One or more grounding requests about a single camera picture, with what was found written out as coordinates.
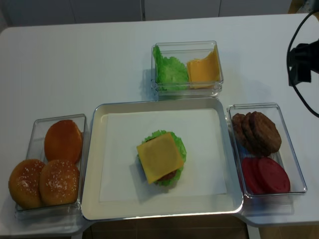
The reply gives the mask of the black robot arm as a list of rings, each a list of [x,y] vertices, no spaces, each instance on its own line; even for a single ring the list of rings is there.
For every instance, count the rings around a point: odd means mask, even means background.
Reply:
[[[288,52],[289,86],[311,83],[311,71],[319,73],[319,41],[300,43]]]

